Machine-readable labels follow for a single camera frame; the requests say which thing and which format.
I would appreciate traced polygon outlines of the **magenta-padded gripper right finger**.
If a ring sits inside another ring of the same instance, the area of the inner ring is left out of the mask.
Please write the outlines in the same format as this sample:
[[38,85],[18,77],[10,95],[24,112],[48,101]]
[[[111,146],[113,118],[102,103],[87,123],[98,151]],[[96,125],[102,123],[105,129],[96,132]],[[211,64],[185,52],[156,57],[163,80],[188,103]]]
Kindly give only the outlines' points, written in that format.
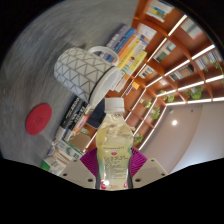
[[132,148],[130,159],[130,188],[136,189],[159,180],[168,173],[155,158],[147,159],[140,151]]

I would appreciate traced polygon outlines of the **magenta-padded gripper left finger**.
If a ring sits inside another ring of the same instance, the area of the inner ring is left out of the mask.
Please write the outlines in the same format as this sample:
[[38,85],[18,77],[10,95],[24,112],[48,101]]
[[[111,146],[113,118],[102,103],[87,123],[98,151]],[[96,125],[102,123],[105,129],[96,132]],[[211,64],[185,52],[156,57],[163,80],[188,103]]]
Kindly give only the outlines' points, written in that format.
[[72,159],[63,169],[60,177],[78,186],[96,189],[98,187],[97,149],[90,150],[80,159]]

